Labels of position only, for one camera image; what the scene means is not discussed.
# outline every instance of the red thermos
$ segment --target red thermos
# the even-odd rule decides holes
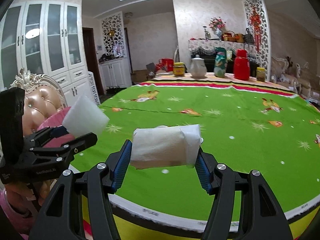
[[[249,80],[250,77],[250,65],[247,58],[247,51],[244,49],[238,49],[233,65],[234,78],[240,80]]]

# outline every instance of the folded paper towel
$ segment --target folded paper towel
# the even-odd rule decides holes
[[[199,124],[136,129],[130,165],[137,169],[179,165],[193,168],[202,142]]]
[[[109,118],[85,95],[82,95],[70,108],[62,125],[75,137],[94,133],[100,135],[106,128]]]

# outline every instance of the blue and white vase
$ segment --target blue and white vase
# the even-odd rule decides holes
[[[215,33],[216,33],[217,37],[219,38],[219,40],[221,40],[222,39],[222,31],[219,28],[217,28]]]

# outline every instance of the teapot lid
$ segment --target teapot lid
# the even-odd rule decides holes
[[[197,60],[201,59],[201,60],[203,60],[203,58],[200,58],[200,56],[199,56],[199,55],[196,55],[196,57],[195,57],[195,58],[193,58],[193,59],[197,59]]]

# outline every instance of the red bucket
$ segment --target red bucket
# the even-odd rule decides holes
[[[165,71],[173,71],[173,59],[171,58],[162,58],[159,60],[159,63],[163,66]]]

